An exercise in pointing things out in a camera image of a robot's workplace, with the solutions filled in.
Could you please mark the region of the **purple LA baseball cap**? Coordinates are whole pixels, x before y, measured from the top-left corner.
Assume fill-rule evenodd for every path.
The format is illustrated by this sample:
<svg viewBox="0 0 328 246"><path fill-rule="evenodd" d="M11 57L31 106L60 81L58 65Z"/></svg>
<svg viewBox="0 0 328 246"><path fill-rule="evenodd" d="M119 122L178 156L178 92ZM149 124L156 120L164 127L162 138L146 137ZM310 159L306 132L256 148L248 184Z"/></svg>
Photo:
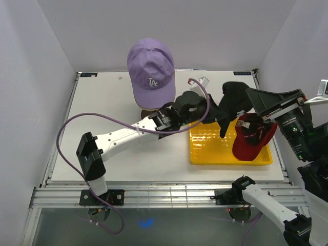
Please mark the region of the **purple LA baseball cap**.
<svg viewBox="0 0 328 246"><path fill-rule="evenodd" d="M176 96L174 59L169 47L144 38L129 51L127 67L136 103L143 109L158 109Z"/></svg>

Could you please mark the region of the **black cap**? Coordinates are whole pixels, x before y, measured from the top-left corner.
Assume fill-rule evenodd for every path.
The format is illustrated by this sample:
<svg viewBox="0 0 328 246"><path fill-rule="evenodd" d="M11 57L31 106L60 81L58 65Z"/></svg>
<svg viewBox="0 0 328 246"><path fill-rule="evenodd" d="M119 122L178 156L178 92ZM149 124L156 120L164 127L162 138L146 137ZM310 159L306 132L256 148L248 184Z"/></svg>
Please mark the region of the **black cap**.
<svg viewBox="0 0 328 246"><path fill-rule="evenodd" d="M253 105L246 93L249 86L243 82L228 81L222 85L223 97L218 105L221 110L220 137L224 138L230 122L249 112Z"/></svg>

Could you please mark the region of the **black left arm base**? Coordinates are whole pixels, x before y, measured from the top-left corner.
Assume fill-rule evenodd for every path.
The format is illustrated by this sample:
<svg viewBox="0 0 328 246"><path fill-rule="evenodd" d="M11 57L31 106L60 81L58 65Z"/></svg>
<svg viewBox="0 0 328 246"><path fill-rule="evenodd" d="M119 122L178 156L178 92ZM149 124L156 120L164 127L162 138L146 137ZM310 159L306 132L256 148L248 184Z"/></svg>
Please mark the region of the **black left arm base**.
<svg viewBox="0 0 328 246"><path fill-rule="evenodd" d="M124 204L125 190L110 189L106 193L99 195L99 198L113 206L122 206ZM80 206L101 206L105 205L97 199L90 190L82 190L79 199Z"/></svg>

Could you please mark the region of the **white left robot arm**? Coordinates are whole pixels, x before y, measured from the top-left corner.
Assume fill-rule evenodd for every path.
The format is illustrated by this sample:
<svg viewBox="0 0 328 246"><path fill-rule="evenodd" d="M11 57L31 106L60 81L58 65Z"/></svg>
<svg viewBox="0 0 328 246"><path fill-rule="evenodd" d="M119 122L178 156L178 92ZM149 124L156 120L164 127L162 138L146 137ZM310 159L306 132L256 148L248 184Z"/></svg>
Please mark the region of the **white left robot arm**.
<svg viewBox="0 0 328 246"><path fill-rule="evenodd" d="M182 126L198 120L204 124L218 122L222 125L229 121L229 117L210 95L200 96L186 91L174 102L164 104L159 110L126 128L97 136L91 132L85 133L80 139L76 156L83 177L92 190L91 199L99 205L108 201L105 161L138 144L172 135Z"/></svg>

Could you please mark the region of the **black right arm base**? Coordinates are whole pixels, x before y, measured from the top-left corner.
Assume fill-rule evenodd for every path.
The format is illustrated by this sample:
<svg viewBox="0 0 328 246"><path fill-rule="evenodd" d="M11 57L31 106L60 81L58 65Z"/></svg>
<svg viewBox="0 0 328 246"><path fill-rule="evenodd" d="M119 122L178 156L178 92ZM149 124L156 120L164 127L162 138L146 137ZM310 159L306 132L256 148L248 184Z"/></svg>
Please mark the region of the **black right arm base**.
<svg viewBox="0 0 328 246"><path fill-rule="evenodd" d="M241 193L231 189L215 189L214 196L210 196L210 200L214 200L217 205L238 205L243 203Z"/></svg>

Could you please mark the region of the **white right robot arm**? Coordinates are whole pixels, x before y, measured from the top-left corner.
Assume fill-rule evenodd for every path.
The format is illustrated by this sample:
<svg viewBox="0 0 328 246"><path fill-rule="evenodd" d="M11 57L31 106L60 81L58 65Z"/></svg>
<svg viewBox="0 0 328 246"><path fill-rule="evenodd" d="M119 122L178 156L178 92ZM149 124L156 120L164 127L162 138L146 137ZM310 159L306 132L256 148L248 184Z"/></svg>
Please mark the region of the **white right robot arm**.
<svg viewBox="0 0 328 246"><path fill-rule="evenodd" d="M232 184L232 199L255 206L284 235L288 245L327 245L327 123L314 127L311 106L327 105L327 89L306 99L300 90L273 93L247 89L247 95L264 122L277 123L296 158L285 163L290 181L303 188L309 217L286 208L254 180L245 176Z"/></svg>

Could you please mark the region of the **red baseball cap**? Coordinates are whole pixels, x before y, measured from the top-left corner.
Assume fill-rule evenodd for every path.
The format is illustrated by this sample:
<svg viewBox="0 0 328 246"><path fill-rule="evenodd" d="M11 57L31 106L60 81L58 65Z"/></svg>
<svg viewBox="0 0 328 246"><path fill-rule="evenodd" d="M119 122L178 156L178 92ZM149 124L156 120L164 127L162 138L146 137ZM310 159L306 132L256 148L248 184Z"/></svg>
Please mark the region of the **red baseball cap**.
<svg viewBox="0 0 328 246"><path fill-rule="evenodd" d="M264 122L256 113L240 116L235 125L233 155L241 161L253 161L273 138L277 127L276 123Z"/></svg>

